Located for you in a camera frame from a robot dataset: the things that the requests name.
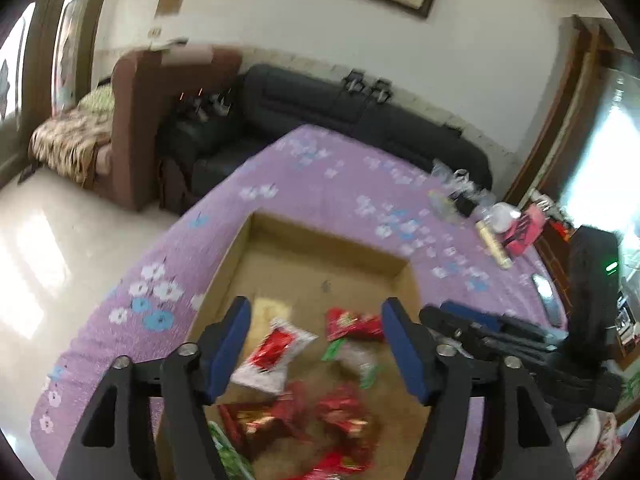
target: green candy wrapper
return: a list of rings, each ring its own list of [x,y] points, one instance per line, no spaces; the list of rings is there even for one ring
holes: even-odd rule
[[[229,480],[255,480],[254,469],[249,461],[239,454],[229,442],[220,427],[212,420],[207,421],[213,443],[220,455]]]
[[[361,388],[370,388],[376,379],[378,370],[376,358],[362,346],[344,338],[337,339],[329,344],[322,356],[322,361],[340,362],[345,368],[360,377]]]

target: purple bedsheet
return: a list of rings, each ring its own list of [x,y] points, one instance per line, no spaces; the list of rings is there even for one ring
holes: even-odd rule
[[[91,314],[57,360],[31,417],[31,437],[55,475],[82,410],[114,357],[162,357],[180,343],[226,248],[255,209],[410,258],[423,303],[455,300],[548,326],[530,275],[546,275],[529,249],[500,270],[470,221],[434,216],[438,183],[391,155],[303,126],[247,161],[176,222]],[[154,405],[154,417],[159,415]],[[481,400],[472,403],[458,478],[471,478]]]

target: blue gripper pad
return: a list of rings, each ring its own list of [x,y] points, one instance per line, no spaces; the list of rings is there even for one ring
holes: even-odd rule
[[[394,309],[391,301],[386,300],[382,304],[382,330],[391,346],[406,390],[417,397],[421,404],[425,404],[431,391],[424,380],[424,365],[407,334],[407,329],[410,330],[414,323],[402,306]]]
[[[251,325],[251,303],[249,300],[237,298],[220,325],[228,326],[228,330],[226,334],[222,335],[218,351],[210,362],[207,393],[212,402],[225,392],[229,378],[238,362],[246,334],[249,332],[249,325]]]
[[[497,317],[492,314],[485,314],[479,310],[472,309],[470,306],[463,305],[461,303],[455,303],[454,301],[445,301],[440,305],[440,309],[450,314],[463,317],[469,321],[475,321],[483,325],[489,330],[494,332],[500,332],[502,329],[502,323]]]

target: window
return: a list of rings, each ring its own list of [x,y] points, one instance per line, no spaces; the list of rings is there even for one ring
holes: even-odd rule
[[[25,9],[0,48],[0,123],[20,109],[24,44],[35,6]]]
[[[640,79],[618,70],[605,77],[593,133],[559,202],[576,227],[618,235],[626,276],[640,254]]]
[[[74,107],[76,63],[84,11],[89,0],[65,0],[58,23],[51,74],[52,115]]]

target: glossy floor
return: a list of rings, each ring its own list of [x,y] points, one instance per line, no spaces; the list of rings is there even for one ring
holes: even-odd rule
[[[29,436],[47,373],[176,219],[124,211],[48,170],[0,190],[0,428],[35,480],[52,478]]]

